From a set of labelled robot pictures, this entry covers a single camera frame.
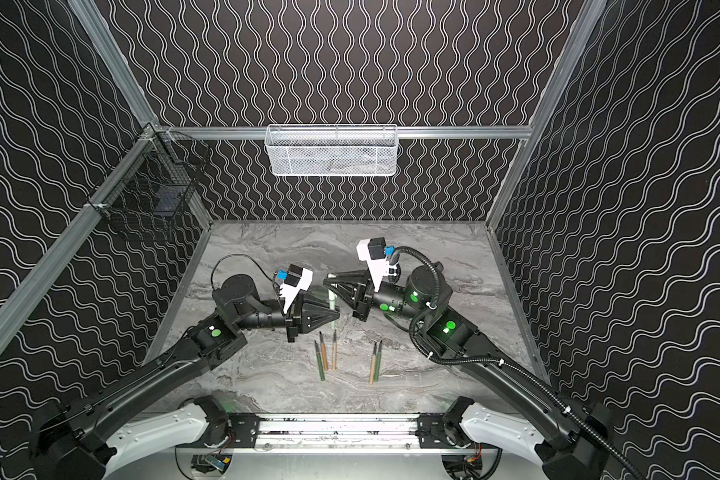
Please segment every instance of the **black wire basket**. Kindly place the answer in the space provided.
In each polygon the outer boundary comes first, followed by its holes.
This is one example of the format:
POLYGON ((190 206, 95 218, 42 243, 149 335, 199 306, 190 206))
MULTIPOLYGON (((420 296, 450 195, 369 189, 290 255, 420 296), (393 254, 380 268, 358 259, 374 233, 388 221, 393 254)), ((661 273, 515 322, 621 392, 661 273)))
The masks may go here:
POLYGON ((211 148, 200 140, 160 132, 105 202, 94 208, 126 240, 171 240, 178 219, 189 211, 210 154, 211 148))

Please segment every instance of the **wavy line pattern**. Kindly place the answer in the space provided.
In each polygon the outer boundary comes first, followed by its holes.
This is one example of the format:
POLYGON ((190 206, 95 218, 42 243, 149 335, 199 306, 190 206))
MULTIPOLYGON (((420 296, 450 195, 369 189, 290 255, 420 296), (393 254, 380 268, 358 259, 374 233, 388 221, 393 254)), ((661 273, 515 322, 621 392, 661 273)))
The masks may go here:
POLYGON ((216 219, 484 220, 518 140, 401 141, 392 177, 276 177, 264 143, 213 144, 198 191, 216 219))
POLYGON ((0 307, 139 130, 65 0, 0 2, 0 307))
POLYGON ((560 388, 720 479, 720 2, 609 3, 497 234, 560 388))
POLYGON ((161 123, 528 124, 582 0, 98 0, 161 123))
POLYGON ((190 214, 171 244, 132 244, 102 222, 0 356, 0 478, 28 478, 32 412, 81 398, 144 359, 200 238, 190 214))

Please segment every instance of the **wire basket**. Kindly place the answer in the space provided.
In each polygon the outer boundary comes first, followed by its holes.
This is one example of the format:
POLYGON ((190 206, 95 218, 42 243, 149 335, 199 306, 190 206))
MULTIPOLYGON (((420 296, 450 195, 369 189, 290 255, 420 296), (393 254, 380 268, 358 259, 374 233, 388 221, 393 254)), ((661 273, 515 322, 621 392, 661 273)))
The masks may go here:
POLYGON ((113 232, 126 240, 170 240, 189 211, 210 147, 171 132, 155 135, 105 202, 94 205, 113 232))
POLYGON ((390 177, 398 170, 398 127, 273 124, 264 147, 278 176, 390 177))

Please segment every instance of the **pencil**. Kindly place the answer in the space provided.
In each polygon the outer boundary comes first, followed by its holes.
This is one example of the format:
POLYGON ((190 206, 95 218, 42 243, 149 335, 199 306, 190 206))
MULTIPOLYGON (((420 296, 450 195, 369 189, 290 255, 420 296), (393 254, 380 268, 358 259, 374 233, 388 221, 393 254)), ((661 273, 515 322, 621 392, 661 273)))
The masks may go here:
POLYGON ((326 355, 326 343, 322 340, 322 332, 320 332, 320 351, 322 352, 322 366, 328 370, 328 356, 326 355))
POLYGON ((317 341, 315 340, 315 356, 317 357, 317 368, 320 370, 320 381, 324 382, 326 380, 326 373, 322 370, 322 358, 320 357, 320 349, 317 346, 317 341))
POLYGON ((373 343, 373 356, 371 357, 371 375, 368 378, 368 384, 373 385, 373 374, 376 370, 376 342, 373 343))
POLYGON ((373 373, 374 382, 378 382, 378 375, 382 371, 382 343, 384 343, 384 340, 378 343, 378 351, 376 351, 376 368, 373 373))
POLYGON ((331 370, 336 370, 336 365, 338 364, 338 346, 336 340, 336 330, 333 331, 333 361, 331 362, 331 370))

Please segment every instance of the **gray marble surface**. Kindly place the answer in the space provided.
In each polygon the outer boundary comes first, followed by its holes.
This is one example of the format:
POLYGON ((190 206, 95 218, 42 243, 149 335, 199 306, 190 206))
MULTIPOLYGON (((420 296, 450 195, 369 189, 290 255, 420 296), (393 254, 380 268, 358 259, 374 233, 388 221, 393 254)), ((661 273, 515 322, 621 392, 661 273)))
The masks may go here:
MULTIPOLYGON (((213 311, 210 271, 226 254, 249 254, 267 271, 294 263, 315 271, 321 285, 329 272, 365 268, 355 246, 364 238, 384 236, 388 244, 412 246, 444 264, 454 289, 450 305, 478 325, 503 351, 526 367, 528 351, 520 336, 504 285, 482 224, 216 224, 210 242, 182 302, 166 341, 172 345, 190 325, 213 311)), ((404 276, 418 264, 401 256, 404 276)), ((231 258, 219 265, 215 282, 232 274, 249 274, 262 299, 272 288, 248 259, 231 258)), ((340 300, 338 370, 318 377, 313 340, 318 332, 286 341, 282 330, 246 332, 248 345, 221 367, 188 382, 154 406, 173 408, 188 396, 212 393, 230 411, 252 412, 442 412, 458 396, 490 408, 512 412, 489 389, 452 367, 442 367, 415 351, 408 335, 379 311, 367 322, 351 317, 340 300), (379 381, 368 384, 373 343, 384 339, 379 381)), ((332 328, 321 328, 330 352, 332 328)))

